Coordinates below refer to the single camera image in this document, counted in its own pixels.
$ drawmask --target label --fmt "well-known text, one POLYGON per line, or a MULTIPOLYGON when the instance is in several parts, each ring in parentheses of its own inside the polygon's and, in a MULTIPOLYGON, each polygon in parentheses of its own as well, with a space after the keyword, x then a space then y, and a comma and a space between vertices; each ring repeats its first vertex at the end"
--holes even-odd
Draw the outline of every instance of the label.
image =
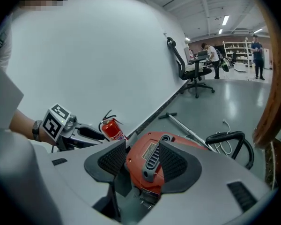
POLYGON ((153 152, 153 150, 155 149, 156 144, 151 143, 147 150, 145 151, 145 153, 142 155, 142 158, 147 160, 149 158, 149 156, 151 155, 151 153, 153 152))
POLYGON ((119 131, 117 135, 110 138, 110 140, 122 140, 122 139, 126 139, 126 138, 121 131, 119 131))

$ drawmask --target metal pole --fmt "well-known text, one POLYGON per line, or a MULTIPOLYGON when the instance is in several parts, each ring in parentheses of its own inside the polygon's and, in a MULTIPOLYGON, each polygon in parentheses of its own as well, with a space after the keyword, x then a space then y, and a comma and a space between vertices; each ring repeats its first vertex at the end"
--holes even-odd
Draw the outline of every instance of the metal pole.
POLYGON ((184 130, 186 130, 190 135, 194 136, 197 140, 198 140, 198 143, 201 144, 203 147, 207 147, 208 149, 210 149, 211 151, 213 152, 216 152, 217 151, 211 147, 210 145, 206 144, 205 141, 200 138, 198 135, 196 135, 192 130, 190 130, 188 127, 186 127, 183 123, 179 122, 177 119, 175 119, 172 115, 169 114, 169 117, 174 121, 176 122, 178 125, 180 125, 184 130))

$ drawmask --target sleeve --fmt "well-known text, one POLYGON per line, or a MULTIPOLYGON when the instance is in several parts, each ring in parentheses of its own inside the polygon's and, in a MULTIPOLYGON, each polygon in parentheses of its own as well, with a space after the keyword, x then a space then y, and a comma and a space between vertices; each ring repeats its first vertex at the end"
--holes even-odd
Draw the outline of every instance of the sleeve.
POLYGON ((11 22, 8 23, 4 33, 4 41, 0 47, 0 67, 6 72, 8 67, 8 62, 11 57, 12 51, 12 31, 11 31, 11 22))
POLYGON ((216 53, 215 48, 214 48, 214 47, 212 47, 212 46, 210 46, 210 52, 211 52, 211 53, 216 53))

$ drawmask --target green bag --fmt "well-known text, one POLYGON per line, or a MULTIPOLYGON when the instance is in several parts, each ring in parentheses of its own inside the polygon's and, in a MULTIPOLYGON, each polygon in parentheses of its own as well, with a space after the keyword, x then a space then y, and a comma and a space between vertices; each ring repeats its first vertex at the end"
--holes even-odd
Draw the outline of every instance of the green bag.
POLYGON ((222 67, 222 69, 223 69, 226 73, 229 72, 229 67, 227 66, 227 64, 225 63, 224 60, 221 61, 221 67, 222 67))

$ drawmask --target man in white shirt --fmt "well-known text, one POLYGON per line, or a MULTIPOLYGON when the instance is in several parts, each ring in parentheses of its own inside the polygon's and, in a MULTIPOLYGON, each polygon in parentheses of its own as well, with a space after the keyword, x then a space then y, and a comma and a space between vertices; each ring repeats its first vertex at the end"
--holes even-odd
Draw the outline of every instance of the man in white shirt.
POLYGON ((202 43, 202 49, 206 49, 208 51, 209 58, 208 60, 211 61, 212 65, 214 66, 215 77, 214 79, 220 79, 220 58, 217 55, 217 52, 214 47, 207 45, 206 43, 202 43))
MULTIPOLYGON (((15 9, 19 7, 36 10, 36 8, 41 6, 51 6, 54 1, 62 0, 20 0, 15 9)), ((6 17, 4 24, 3 31, 0 33, 0 68, 6 72, 12 53, 11 14, 6 17)), ((11 131, 20 133, 28 139, 55 145, 55 142, 49 137, 44 129, 40 127, 40 122, 40 120, 34 121, 28 118, 22 112, 16 110, 9 128, 11 131)))

